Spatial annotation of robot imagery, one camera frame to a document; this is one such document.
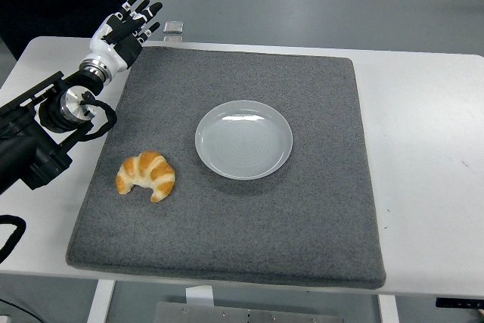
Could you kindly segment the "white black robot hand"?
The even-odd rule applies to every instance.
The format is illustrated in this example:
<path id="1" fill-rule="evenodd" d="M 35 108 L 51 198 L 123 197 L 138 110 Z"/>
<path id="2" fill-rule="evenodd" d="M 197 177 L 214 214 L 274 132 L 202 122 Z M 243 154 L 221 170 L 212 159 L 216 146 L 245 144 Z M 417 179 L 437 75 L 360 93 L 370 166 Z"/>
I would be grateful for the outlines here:
<path id="1" fill-rule="evenodd" d="M 160 2 L 127 0 L 99 26 L 89 43 L 91 53 L 81 69 L 94 67 L 112 79 L 129 69 L 141 53 L 142 46 L 159 28 L 155 21 L 163 8 Z"/>

